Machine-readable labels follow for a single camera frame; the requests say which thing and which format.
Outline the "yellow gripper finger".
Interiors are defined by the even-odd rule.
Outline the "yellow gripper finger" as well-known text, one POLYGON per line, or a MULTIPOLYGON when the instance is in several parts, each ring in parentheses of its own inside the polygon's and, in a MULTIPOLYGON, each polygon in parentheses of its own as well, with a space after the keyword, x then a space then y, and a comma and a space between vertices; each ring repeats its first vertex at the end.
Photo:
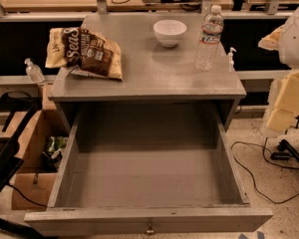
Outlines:
POLYGON ((299 70, 292 71, 282 81, 278 96, 269 114, 266 127, 284 132, 299 116, 299 70))
POLYGON ((279 49, 279 41, 283 25, 276 28, 273 32, 263 37, 258 42, 258 47, 268 51, 277 51, 279 49))

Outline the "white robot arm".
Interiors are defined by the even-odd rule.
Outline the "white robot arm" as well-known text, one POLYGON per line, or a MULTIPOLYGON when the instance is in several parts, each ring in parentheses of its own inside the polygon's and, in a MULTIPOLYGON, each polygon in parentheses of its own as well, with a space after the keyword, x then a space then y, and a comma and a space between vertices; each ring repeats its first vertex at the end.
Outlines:
POLYGON ((277 51, 282 64, 291 68, 283 79, 276 79, 270 87, 261 133, 276 137, 291 127, 299 116, 299 7, 287 21, 262 38, 258 47, 277 51))

